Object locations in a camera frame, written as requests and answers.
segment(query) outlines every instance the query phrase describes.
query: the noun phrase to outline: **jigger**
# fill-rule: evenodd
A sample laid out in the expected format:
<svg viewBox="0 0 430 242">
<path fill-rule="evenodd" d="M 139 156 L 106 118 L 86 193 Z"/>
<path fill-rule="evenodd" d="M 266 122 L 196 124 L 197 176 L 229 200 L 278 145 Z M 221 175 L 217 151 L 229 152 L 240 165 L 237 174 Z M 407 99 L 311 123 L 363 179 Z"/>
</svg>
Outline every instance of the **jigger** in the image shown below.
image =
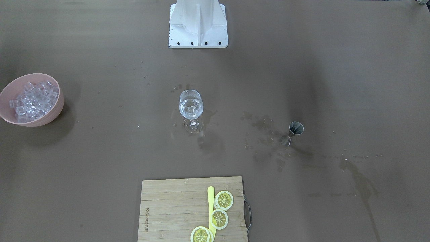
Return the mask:
<svg viewBox="0 0 430 242">
<path fill-rule="evenodd" d="M 291 144 L 291 139 L 296 135 L 301 135 L 304 131 L 303 124 L 300 122 L 292 122 L 289 126 L 288 136 L 281 137 L 281 144 L 289 146 Z"/>
</svg>

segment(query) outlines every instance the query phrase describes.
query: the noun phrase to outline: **glass base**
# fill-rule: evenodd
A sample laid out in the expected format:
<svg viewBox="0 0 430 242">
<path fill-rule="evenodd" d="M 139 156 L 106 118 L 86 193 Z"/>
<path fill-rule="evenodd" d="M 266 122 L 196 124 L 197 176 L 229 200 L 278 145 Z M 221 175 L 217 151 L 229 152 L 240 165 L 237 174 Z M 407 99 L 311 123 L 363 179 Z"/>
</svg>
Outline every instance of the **glass base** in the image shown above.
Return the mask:
<svg viewBox="0 0 430 242">
<path fill-rule="evenodd" d="M 203 125 L 197 119 L 185 119 L 184 126 L 189 133 L 198 133 L 203 128 Z"/>
</svg>

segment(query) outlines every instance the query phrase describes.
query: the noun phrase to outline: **bowl of ice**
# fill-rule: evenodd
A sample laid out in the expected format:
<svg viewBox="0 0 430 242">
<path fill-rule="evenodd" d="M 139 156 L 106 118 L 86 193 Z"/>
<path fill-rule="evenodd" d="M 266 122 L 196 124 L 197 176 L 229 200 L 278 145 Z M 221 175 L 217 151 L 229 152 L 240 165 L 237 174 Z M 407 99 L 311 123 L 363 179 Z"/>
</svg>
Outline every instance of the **bowl of ice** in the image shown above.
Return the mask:
<svg viewBox="0 0 430 242">
<path fill-rule="evenodd" d="M 0 116 L 26 127 L 45 125 L 63 110 L 64 95 L 50 75 L 28 74 L 9 83 L 0 93 Z"/>
</svg>

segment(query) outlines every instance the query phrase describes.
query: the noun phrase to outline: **gray table surface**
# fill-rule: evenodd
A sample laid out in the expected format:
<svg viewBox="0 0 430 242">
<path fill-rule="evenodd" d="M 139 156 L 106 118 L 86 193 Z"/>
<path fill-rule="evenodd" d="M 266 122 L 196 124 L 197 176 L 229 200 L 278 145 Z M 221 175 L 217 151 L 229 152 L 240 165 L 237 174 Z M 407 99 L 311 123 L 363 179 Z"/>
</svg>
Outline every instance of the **gray table surface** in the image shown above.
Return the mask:
<svg viewBox="0 0 430 242">
<path fill-rule="evenodd" d="M 225 0 L 228 48 L 172 50 L 173 3 L 0 2 L 0 88 L 39 72 L 65 96 L 48 125 L 0 122 L 0 241 L 135 242 L 142 180 L 222 176 L 250 242 L 430 240 L 425 6 Z"/>
</svg>

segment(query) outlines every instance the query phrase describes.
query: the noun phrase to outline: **cutting board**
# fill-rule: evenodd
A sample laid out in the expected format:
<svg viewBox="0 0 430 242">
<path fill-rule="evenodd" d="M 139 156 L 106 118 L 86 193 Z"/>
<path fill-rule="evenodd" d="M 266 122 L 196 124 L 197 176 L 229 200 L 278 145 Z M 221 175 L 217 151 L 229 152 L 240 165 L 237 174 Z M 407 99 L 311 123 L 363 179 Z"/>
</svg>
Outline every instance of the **cutting board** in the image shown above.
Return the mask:
<svg viewBox="0 0 430 242">
<path fill-rule="evenodd" d="M 188 242 L 195 227 L 209 228 L 208 186 L 215 195 L 227 190 L 234 197 L 228 225 L 217 230 L 214 242 L 248 242 L 242 177 L 143 181 L 138 242 Z"/>
</svg>

